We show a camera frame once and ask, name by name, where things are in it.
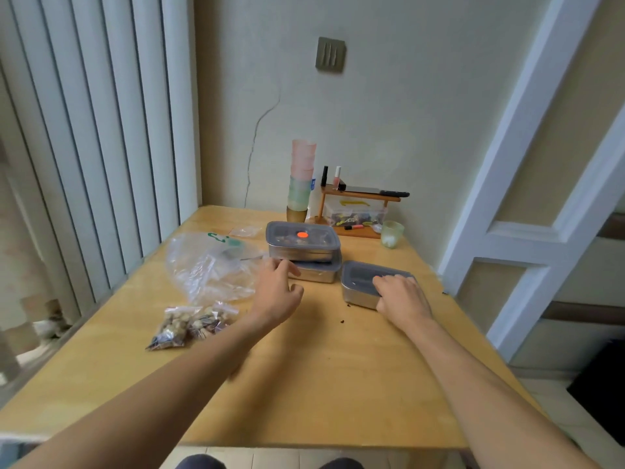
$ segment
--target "table top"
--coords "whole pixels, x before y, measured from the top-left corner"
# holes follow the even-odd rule
[[[264,226],[278,212],[206,206],[177,233],[228,234]],[[343,260],[410,271],[436,319],[481,362],[536,403],[436,275],[402,239],[340,237]],[[183,295],[164,268],[166,243],[0,411],[0,432],[47,437],[72,424],[184,352],[145,346],[168,306]],[[464,448],[467,442],[441,389],[410,341],[375,311],[348,306],[340,282],[299,281],[304,298],[259,342],[184,435],[189,445],[246,447]],[[251,300],[241,301],[242,312]]]

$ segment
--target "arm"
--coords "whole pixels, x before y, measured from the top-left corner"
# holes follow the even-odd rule
[[[248,314],[47,441],[14,467],[158,467],[248,351],[298,307],[289,261],[267,260]]]
[[[378,311],[404,331],[438,379],[482,469],[598,468],[553,423],[432,318],[413,278],[376,276]]]

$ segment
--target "light switch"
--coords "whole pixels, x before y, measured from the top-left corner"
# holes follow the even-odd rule
[[[324,72],[343,72],[346,51],[345,41],[320,37],[315,67]]]

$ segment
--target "black knife handle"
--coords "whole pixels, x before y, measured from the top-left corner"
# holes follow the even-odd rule
[[[397,191],[380,191],[380,196],[387,197],[408,197],[410,192],[397,192]]]

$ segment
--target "small wooden rack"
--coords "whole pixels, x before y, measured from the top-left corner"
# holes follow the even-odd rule
[[[326,220],[323,217],[323,206],[326,202],[326,195],[330,196],[342,196],[342,197],[357,197],[359,199],[370,199],[371,201],[384,201],[386,207],[388,203],[398,203],[401,201],[401,197],[381,196],[379,194],[370,194],[368,192],[348,192],[338,191],[333,189],[332,186],[321,187],[321,204],[319,204],[319,213],[314,218],[316,224],[327,225]],[[348,237],[366,237],[370,239],[379,239],[380,234],[376,233],[371,227],[364,227],[362,229],[345,230],[345,227],[332,227],[336,231],[337,235],[344,235]]]

